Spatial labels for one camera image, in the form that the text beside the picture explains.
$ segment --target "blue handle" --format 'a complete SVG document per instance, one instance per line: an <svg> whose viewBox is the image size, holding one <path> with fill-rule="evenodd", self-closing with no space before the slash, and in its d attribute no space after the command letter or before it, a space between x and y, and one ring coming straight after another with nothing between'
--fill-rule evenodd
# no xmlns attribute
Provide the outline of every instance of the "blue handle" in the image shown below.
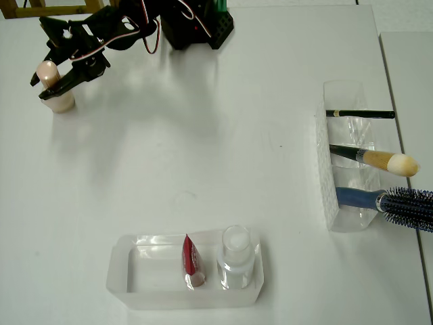
<svg viewBox="0 0 433 325"><path fill-rule="evenodd" d="M356 188L336 188L336 192L338 204L377 210L376 198L386 191L367 192Z"/></svg>

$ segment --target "black pencil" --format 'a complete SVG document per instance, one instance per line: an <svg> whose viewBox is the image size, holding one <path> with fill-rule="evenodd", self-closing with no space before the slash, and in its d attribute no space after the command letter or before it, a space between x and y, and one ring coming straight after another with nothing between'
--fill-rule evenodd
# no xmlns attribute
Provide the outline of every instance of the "black pencil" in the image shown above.
<svg viewBox="0 0 433 325"><path fill-rule="evenodd" d="M355 116L365 118L395 118L392 110L326 110L328 117Z"/></svg>

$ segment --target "hairbrush bristles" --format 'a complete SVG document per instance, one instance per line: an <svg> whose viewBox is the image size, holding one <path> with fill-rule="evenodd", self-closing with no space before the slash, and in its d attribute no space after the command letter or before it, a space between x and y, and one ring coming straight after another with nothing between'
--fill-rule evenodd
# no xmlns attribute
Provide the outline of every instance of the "hairbrush bristles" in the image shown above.
<svg viewBox="0 0 433 325"><path fill-rule="evenodd" d="M393 188L387 194L381 204L387 221L433 232L433 192Z"/></svg>

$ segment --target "white table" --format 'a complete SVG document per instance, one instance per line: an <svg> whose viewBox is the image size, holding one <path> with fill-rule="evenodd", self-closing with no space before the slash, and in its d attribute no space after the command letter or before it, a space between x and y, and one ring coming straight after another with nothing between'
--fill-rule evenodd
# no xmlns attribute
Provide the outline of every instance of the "white table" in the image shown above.
<svg viewBox="0 0 433 325"><path fill-rule="evenodd" d="M394 105L406 154L421 164L412 188L433 191L433 32L381 34ZM421 232L429 282L433 281L433 235Z"/></svg>
<svg viewBox="0 0 433 325"><path fill-rule="evenodd" d="M392 109L371 8L231 13L219 51L106 51L112 68L61 116L28 84L47 51L37 20L0 22L1 324L430 323L415 232L377 218L329 233L317 189L323 82L360 80L371 109ZM399 150L381 126L379 147ZM137 312L105 289L121 235L235 223L263 242L252 307Z"/></svg>

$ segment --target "small plastic bottle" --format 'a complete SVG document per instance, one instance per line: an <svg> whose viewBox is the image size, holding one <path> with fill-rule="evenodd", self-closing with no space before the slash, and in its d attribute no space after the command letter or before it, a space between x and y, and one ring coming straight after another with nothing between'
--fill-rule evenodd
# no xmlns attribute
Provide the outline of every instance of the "small plastic bottle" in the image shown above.
<svg viewBox="0 0 433 325"><path fill-rule="evenodd" d="M233 225L223 232L222 241L216 256L221 284L226 289L245 288L251 281L255 259L250 233Z"/></svg>

